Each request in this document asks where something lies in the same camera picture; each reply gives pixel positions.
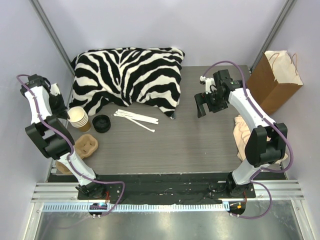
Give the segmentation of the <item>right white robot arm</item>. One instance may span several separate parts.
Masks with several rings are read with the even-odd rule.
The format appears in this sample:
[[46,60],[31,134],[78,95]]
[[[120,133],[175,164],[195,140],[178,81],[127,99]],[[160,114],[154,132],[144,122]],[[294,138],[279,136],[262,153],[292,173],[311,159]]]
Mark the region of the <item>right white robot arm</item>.
[[288,128],[270,118],[252,99],[250,91],[243,88],[243,82],[233,80],[228,70],[219,70],[212,77],[201,76],[199,82],[205,86],[205,91],[194,96],[198,118],[206,115],[204,105],[212,113],[232,105],[248,126],[250,135],[244,148],[245,158],[228,174],[225,186],[230,197],[240,197],[262,169],[285,156],[284,138]]

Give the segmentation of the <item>stack of paper cups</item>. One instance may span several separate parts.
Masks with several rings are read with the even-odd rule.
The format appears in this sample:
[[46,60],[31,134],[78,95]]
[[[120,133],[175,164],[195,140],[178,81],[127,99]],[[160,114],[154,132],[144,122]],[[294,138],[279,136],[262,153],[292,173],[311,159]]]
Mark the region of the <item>stack of paper cups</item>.
[[67,111],[70,124],[81,132],[88,132],[91,129],[91,123],[86,111],[80,107],[72,107]]

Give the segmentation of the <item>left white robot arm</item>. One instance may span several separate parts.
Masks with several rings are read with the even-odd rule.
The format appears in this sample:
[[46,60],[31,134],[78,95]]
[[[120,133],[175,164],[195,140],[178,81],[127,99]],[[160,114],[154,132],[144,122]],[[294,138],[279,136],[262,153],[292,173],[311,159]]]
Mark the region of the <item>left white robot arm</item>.
[[75,141],[61,122],[68,120],[67,107],[59,86],[38,74],[26,75],[27,82],[17,75],[20,92],[27,99],[31,123],[25,128],[27,136],[47,159],[65,166],[77,179],[76,189],[89,198],[102,199],[107,192],[95,171],[87,166],[75,149]]

